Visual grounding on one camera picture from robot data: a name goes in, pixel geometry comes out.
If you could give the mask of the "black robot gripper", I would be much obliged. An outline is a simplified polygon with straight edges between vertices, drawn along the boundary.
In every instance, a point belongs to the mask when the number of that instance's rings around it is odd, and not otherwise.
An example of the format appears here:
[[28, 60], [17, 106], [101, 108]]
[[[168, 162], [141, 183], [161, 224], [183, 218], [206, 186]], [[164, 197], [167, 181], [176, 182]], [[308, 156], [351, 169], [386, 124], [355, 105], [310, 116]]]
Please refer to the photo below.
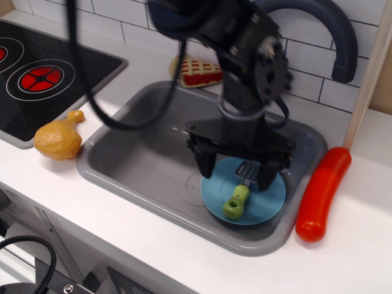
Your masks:
[[203, 177], [211, 177], [217, 155], [242, 157], [261, 163], [257, 179], [260, 191], [270, 187], [279, 170], [290, 166], [295, 148], [291, 139], [267, 123], [263, 110], [240, 116], [220, 106], [211, 107], [187, 122], [186, 131]]

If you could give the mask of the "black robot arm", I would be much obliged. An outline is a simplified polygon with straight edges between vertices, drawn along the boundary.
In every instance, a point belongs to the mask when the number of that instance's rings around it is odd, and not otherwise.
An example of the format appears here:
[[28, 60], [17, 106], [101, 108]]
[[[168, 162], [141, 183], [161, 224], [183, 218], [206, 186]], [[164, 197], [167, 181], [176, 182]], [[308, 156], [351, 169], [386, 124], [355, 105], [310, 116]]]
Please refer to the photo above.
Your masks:
[[242, 157], [260, 163], [256, 182], [267, 189], [294, 148], [265, 115], [292, 79], [278, 26], [250, 1], [150, 1], [148, 9], [161, 34], [213, 49], [223, 72], [218, 116], [186, 126], [201, 174], [212, 175], [218, 154]]

